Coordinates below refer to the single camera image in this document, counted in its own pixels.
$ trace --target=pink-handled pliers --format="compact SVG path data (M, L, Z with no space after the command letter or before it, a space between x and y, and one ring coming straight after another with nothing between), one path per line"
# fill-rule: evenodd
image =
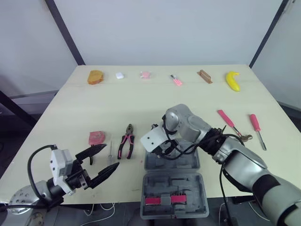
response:
M121 140L121 143L119 145L118 156L117 156L118 159L121 159L122 148L123 148L124 143L127 141L127 139L130 142L130 150L128 152L127 159L131 158L132 152L133 152L133 149L134 149L134 138L135 138L135 136L133 135L132 124L129 124L127 126L126 134L124 136L122 136L122 140Z

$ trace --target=white wall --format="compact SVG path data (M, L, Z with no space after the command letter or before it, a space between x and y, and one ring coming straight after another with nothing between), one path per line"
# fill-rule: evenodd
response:
M301 1L281 16L253 71L277 101L301 109Z
M86 64L250 64L281 0L56 0Z
M76 65L44 0L0 1L0 90L58 90Z

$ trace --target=table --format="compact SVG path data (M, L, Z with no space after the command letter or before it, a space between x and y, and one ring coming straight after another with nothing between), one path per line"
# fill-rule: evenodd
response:
M205 70L213 83L207 84L196 73ZM104 81L88 85L91 70L104 72ZM140 71L150 71L151 79L142 80ZM229 71L239 72L240 92L230 89L225 81ZM117 80L115 73L125 78ZM170 74L178 76L183 85L176 86ZM126 127L134 127L135 148L132 159L126 159L128 143L124 146L120 165L109 179L95 189L77 189L73 196L65 196L64 204L137 202L141 200L142 180L145 175L145 150L139 142L152 123L161 121L165 111L179 103L212 127L222 128L223 119L218 109L234 121L243 134L252 134L246 146L263 158L269 170L301 188L301 134L276 100L247 65L194 65L194 66L78 66L43 113L18 154L0 180L0 201L7 201L19 188L28 185L26 164L30 154L41 146L57 144L75 154L89 147L89 132L104 130L107 134L104 148L89 166L82 164L90 176L107 166L112 141L112 153L117 160L117 149ZM267 146L263 151L254 131L249 114L255 113L261 125L261 135ZM234 133L227 127L226 133ZM207 197L221 197L220 165L210 155L198 151ZM50 151L45 150L33 159L35 181L52 177L49 167ZM226 196L249 195L238 191L225 178Z

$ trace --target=banana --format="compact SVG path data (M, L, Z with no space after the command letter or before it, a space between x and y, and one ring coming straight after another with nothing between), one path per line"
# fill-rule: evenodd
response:
M226 81L227 81L228 85L231 87L231 89L239 92L240 91L239 84L234 79L234 76L236 76L236 75L239 75L239 73L238 72L229 72L226 75Z

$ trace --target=tool case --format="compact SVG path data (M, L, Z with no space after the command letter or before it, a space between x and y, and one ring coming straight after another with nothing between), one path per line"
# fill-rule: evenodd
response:
M179 153L174 151L169 157ZM140 216L142 219L205 218L208 202L198 152L184 154L176 160L146 153Z

